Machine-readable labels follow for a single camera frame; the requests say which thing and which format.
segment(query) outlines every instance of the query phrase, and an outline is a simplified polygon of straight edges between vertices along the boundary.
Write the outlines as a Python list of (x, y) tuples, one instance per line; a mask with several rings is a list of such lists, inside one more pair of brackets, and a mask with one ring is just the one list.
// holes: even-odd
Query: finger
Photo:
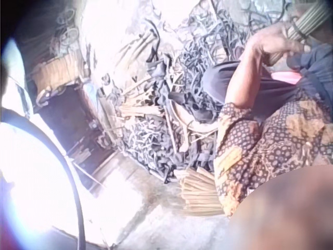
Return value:
[(301, 44), (294, 40), (285, 40), (285, 48), (290, 52), (309, 52), (310, 47), (308, 45)]

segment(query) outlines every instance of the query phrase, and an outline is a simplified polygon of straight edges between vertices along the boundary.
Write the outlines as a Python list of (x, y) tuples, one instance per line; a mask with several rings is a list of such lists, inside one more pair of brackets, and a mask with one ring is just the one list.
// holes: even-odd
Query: blurred object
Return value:
[(223, 214), (214, 175), (198, 167), (197, 171), (174, 170), (180, 180), (181, 197), (185, 201), (183, 213), (190, 216), (214, 216)]
[(273, 72), (271, 74), (271, 77), (274, 80), (288, 82), (290, 84), (296, 84), (302, 78), (302, 75), (297, 72), (280, 71), (280, 72)]
[(333, 249), (332, 210), (332, 165), (282, 174), (240, 204), (221, 249)]
[(10, 39), (2, 53), (2, 66), (6, 68), (7, 86), (1, 100), (1, 106), (14, 110), (29, 118), (33, 107), (26, 90), (25, 70), (22, 56), (14, 39)]

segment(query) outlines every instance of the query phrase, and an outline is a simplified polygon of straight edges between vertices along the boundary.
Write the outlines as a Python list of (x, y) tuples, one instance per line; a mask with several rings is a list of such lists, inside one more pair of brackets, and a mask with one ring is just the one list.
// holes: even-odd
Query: bundle of sticks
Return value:
[[(292, 40), (302, 41), (320, 28), (330, 17), (330, 8), (323, 0), (319, 0), (294, 22), (294, 26), (287, 31), (286, 37)], [(282, 56), (281, 53), (271, 55), (267, 66), (273, 66)]]
[(180, 180), (181, 197), (185, 201), (183, 213), (190, 216), (214, 216), (223, 214), (219, 201), (214, 175), (198, 167), (174, 170)]

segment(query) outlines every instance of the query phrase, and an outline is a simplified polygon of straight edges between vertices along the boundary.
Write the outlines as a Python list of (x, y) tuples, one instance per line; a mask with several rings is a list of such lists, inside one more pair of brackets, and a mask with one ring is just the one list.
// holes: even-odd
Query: broom bristles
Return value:
[(185, 201), (182, 214), (188, 216), (215, 216), (223, 214), (217, 195), (214, 175), (203, 168), (175, 170), (180, 179), (181, 198)]

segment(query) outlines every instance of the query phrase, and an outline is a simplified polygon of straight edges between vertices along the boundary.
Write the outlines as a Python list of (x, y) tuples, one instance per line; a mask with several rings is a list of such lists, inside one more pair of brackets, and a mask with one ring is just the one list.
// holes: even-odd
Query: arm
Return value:
[(245, 47), (226, 93), (225, 102), (234, 103), (239, 108), (253, 107), (260, 86), (262, 52), (254, 42), (250, 41)]
[(267, 55), (309, 51), (303, 44), (286, 39), (284, 33), (290, 26), (277, 23), (256, 33), (247, 43), (241, 62), (230, 80), (225, 103), (234, 103), (238, 108), (252, 108), (257, 96), (262, 71), (262, 63)]

